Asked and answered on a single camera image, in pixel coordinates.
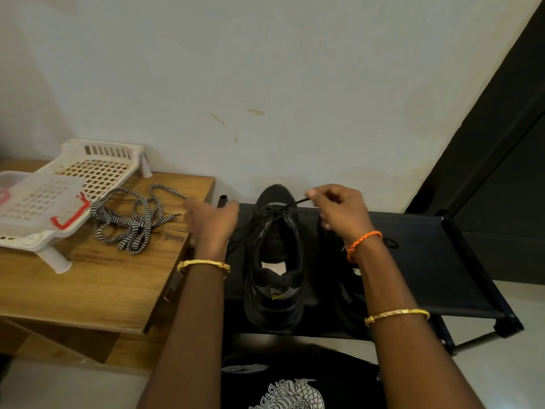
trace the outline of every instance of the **left hand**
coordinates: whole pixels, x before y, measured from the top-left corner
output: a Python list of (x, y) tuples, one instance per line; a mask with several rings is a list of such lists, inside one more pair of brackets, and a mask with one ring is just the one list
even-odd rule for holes
[(206, 202), (185, 199), (184, 208), (185, 223), (191, 232), (197, 255), (213, 257), (201, 260), (220, 261), (217, 257), (225, 256), (227, 241), (235, 230), (238, 202), (229, 202), (223, 208), (213, 208)]

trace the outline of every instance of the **hand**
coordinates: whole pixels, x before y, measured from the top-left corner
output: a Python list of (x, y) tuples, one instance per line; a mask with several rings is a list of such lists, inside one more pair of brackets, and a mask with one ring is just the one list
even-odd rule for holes
[(200, 260), (217, 260), (224, 257), (227, 241), (235, 230), (238, 220), (238, 202), (229, 202), (223, 208), (213, 208), (206, 202), (185, 199), (185, 223), (191, 232), (191, 245), (198, 255), (213, 258)]
[(310, 189), (305, 195), (319, 208), (323, 227), (340, 235), (346, 247), (374, 230), (364, 198), (358, 190), (329, 184)]

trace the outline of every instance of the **forearm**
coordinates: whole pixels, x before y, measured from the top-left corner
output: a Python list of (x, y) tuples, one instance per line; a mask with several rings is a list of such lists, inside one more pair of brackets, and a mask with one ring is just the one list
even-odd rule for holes
[[(224, 261), (197, 249), (195, 258)], [(223, 271), (195, 264), (185, 277), (178, 312), (140, 408), (220, 407)]]
[[(399, 268), (378, 237), (355, 253), (369, 315), (417, 308)], [(422, 315), (385, 317), (371, 325), (391, 408), (482, 408)]]

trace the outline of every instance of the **gold bangle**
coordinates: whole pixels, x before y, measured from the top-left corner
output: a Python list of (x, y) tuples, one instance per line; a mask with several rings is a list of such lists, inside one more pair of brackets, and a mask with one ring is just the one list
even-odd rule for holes
[(225, 271), (225, 275), (223, 276), (224, 280), (227, 278), (227, 275), (231, 272), (231, 267), (230, 267), (229, 264), (222, 263), (222, 262), (219, 262), (219, 261), (212, 261), (212, 260), (185, 260), (185, 261), (180, 261), (178, 263), (178, 266), (176, 267), (176, 270), (178, 270), (178, 273), (180, 273), (181, 275), (184, 275), (182, 270), (185, 267), (191, 266), (193, 264), (208, 264), (209, 266), (216, 266), (216, 267), (222, 268)]
[(386, 311), (384, 313), (378, 313), (376, 316), (369, 316), (365, 319), (365, 325), (369, 327), (370, 324), (375, 323), (379, 318), (396, 316), (398, 314), (423, 314), (426, 316), (426, 320), (429, 319), (429, 313), (423, 309), (400, 309)]

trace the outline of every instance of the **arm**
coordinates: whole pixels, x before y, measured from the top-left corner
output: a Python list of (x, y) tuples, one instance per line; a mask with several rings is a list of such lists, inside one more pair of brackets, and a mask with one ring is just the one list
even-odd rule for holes
[[(185, 207), (195, 259), (225, 261), (238, 204), (214, 209), (188, 200)], [(171, 331), (138, 408), (219, 409), (222, 332), (223, 270), (190, 266)]]
[[(324, 227), (339, 234), (347, 247), (374, 230), (361, 193), (356, 190), (324, 185), (308, 191), (307, 197), (320, 209)], [(361, 270), (369, 316), (418, 307), (378, 236), (362, 241), (353, 257)], [(371, 329), (388, 407), (484, 408), (424, 316), (385, 317)]]

